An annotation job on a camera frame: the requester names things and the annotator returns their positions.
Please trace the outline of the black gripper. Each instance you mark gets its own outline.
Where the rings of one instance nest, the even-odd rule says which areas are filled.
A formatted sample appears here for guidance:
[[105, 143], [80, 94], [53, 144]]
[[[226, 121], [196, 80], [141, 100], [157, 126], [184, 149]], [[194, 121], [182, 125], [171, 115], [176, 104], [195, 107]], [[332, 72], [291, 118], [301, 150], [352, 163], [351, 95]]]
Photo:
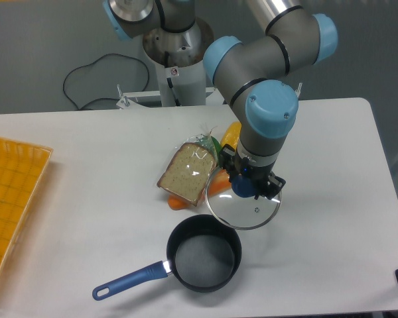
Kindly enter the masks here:
[[241, 198], [253, 197], [268, 200], [276, 197], [284, 188], [286, 181], [277, 176], [272, 168], [274, 164], [259, 167], [252, 164], [252, 159], [240, 155], [228, 144], [220, 153], [220, 168], [229, 175], [233, 192]]

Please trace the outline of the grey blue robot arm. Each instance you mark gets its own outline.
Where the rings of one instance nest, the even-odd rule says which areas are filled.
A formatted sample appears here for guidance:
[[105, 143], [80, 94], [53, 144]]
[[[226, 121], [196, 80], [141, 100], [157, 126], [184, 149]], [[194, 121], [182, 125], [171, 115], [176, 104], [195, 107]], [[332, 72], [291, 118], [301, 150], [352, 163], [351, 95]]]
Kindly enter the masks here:
[[273, 166], [299, 107], [283, 76], [330, 57], [338, 46], [333, 20], [310, 14], [299, 1], [249, 1], [264, 35], [244, 44], [234, 36], [214, 39], [195, 13], [193, 1], [104, 1], [118, 37], [142, 36], [155, 63], [165, 105], [203, 102], [205, 79], [241, 123], [236, 147], [222, 150], [221, 167], [240, 197], [277, 196], [285, 185]]

